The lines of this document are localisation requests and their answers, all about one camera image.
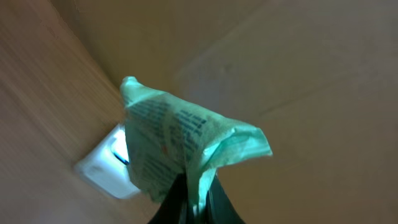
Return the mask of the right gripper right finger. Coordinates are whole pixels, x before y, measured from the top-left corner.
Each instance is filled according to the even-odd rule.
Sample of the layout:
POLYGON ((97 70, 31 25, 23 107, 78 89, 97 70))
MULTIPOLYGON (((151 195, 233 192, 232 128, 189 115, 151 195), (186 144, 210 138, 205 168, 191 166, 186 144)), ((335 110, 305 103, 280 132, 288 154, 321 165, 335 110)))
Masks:
POLYGON ((245 224, 235 211, 217 175, 206 196, 205 214, 208 224, 245 224))

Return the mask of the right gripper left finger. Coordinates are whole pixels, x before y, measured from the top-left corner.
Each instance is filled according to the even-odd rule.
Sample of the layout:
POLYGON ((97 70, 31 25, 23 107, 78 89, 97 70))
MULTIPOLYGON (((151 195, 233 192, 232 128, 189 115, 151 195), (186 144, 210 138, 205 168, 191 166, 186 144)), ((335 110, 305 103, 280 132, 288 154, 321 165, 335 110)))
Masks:
POLYGON ((186 224, 187 198, 187 178, 185 174, 179 174, 148 224, 186 224))

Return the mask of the teal snack packet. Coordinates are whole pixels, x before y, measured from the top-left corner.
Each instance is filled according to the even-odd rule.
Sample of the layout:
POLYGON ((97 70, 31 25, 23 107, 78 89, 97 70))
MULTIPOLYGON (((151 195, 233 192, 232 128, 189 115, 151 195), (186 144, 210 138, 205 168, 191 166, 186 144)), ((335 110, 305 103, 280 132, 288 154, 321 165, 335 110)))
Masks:
POLYGON ((129 177, 155 202, 185 174, 190 205, 199 215, 217 168, 272 155, 262 130, 251 124, 149 88, 135 77, 126 77, 120 92, 129 177))

